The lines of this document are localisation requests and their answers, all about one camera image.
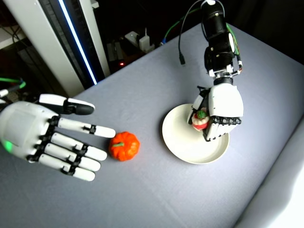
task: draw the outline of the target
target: gray couch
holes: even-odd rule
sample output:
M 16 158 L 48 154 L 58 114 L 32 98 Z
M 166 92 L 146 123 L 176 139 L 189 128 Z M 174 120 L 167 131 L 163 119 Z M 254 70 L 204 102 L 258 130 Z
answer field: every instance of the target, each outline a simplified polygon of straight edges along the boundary
M 69 118 L 138 136 L 141 150 L 133 160 L 109 157 L 88 183 L 0 149 L 0 227 L 266 227 L 288 204 L 303 163 L 303 124 L 294 130 L 304 113 L 304 66 L 234 30 L 244 63 L 235 84 L 245 113 L 221 159 L 185 163 L 167 149 L 160 131 L 172 108 L 193 102 L 197 85 L 212 86 L 198 25 L 182 36 L 185 67 L 174 39 L 76 97 L 96 111 Z M 63 133 L 108 146 L 106 139 Z

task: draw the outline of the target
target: white plate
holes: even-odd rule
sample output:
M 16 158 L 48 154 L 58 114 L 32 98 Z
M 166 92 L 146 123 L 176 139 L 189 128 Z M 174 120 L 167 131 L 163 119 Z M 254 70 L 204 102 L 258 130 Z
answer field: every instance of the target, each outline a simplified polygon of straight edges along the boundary
M 187 124 L 191 104 L 173 108 L 162 124 L 162 136 L 169 150 L 192 164 L 207 164 L 219 159 L 229 145 L 229 134 L 206 142 L 203 133 Z

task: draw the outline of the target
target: led light strip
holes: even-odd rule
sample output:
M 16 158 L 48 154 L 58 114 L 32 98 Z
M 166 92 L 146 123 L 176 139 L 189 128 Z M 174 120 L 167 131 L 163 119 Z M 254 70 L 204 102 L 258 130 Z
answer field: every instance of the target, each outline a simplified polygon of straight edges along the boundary
M 77 46 L 78 46 L 78 49 L 79 49 L 79 51 L 80 51 L 80 53 L 81 53 L 82 58 L 83 58 L 84 61 L 85 61 L 85 65 L 86 65 L 86 67 L 87 67 L 87 69 L 88 69 L 88 71 L 89 71 L 89 73 L 90 73 L 90 76 L 91 76 L 91 78 L 92 78 L 92 80 L 93 80 L 93 82 L 94 82 L 94 85 L 96 85 L 96 84 L 97 84 L 96 79 L 95 79 L 94 74 L 93 74 L 93 72 L 92 72 L 92 69 L 91 69 L 91 67 L 90 67 L 90 65 L 89 65 L 89 62 L 88 62 L 87 59 L 86 59 L 85 52 L 84 52 L 84 50 L 82 49 L 82 46 L 81 46 L 81 44 L 80 44 L 80 42 L 79 42 L 78 36 L 77 36 L 77 34 L 76 34 L 76 32 L 75 32 L 73 23 L 72 23 L 72 21 L 71 21 L 71 18 L 70 18 L 70 16 L 69 16 L 68 12 L 67 12 L 66 6 L 65 6 L 63 0 L 58 0 L 58 2 L 59 2 L 60 7 L 61 7 L 61 9 L 62 9 L 62 11 L 63 11 L 63 14 L 64 14 L 65 17 L 66 17 L 66 21 L 67 21 L 67 23 L 68 23 L 68 25 L 69 25 L 69 27 L 70 27 L 70 29 L 71 29 L 71 32 L 72 32 L 72 34 L 73 34 L 73 37 L 74 37 L 74 39 L 75 39 L 75 41 L 76 41 L 76 43 L 77 43 Z

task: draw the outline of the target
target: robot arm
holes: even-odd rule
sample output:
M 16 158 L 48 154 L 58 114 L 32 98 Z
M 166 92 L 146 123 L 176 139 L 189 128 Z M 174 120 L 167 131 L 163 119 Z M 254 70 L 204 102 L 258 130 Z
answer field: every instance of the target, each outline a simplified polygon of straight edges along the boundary
M 11 154 L 39 162 L 64 174 L 92 181 L 107 153 L 56 132 L 56 127 L 112 138 L 115 130 L 69 120 L 60 114 L 91 114 L 90 103 L 58 95 L 41 95 L 40 104 L 16 102 L 0 113 L 0 141 Z
M 188 124 L 196 130 L 203 131 L 206 141 L 211 141 L 223 134 L 229 133 L 241 124 L 243 116 L 243 101 L 233 76 L 242 71 L 242 61 L 239 55 L 236 38 L 225 22 L 225 10 L 218 0 L 205 0 L 201 4 L 202 31 L 209 43 L 205 50 L 205 68 L 214 79 L 214 86 L 206 89 L 199 87 L 199 96 L 192 105 L 188 116 Z M 237 58 L 238 69 L 234 70 L 233 58 Z M 206 111 L 205 117 L 198 117 L 198 111 Z

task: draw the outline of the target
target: green wire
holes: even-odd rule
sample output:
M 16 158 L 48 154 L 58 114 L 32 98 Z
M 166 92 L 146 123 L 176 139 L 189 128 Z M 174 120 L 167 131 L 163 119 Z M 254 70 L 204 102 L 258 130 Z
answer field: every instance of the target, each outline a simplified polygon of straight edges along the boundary
M 227 23 L 226 23 L 226 26 L 227 26 L 228 31 L 231 33 L 231 35 L 232 35 L 232 37 L 233 37 L 234 44 L 235 44 L 235 51 L 236 51 L 236 54 L 239 55 L 239 51 L 238 51 L 238 42 L 237 42 L 236 36 L 234 35 L 232 29 L 230 28 L 230 26 L 229 26 Z
M 192 14 L 192 13 L 198 11 L 198 10 L 200 10 L 200 8 L 196 8 L 196 9 L 194 9 L 194 10 L 191 10 L 191 11 L 189 12 L 189 14 Z M 171 31 L 175 26 L 177 26 L 179 23 L 181 23 L 182 20 L 184 20 L 184 18 L 185 18 L 185 16 L 181 17 L 179 21 L 177 21 L 174 25 L 172 25 L 172 26 L 168 29 L 168 31 L 167 31 L 167 33 L 166 33 L 164 39 L 166 39 L 166 37 L 167 37 L 167 35 L 170 33 L 170 31 Z
M 12 83 L 20 83 L 19 89 L 22 89 L 26 86 L 26 83 L 24 81 L 16 80 L 16 79 L 10 79 L 10 78 L 4 78 L 0 77 L 0 82 L 12 82 Z

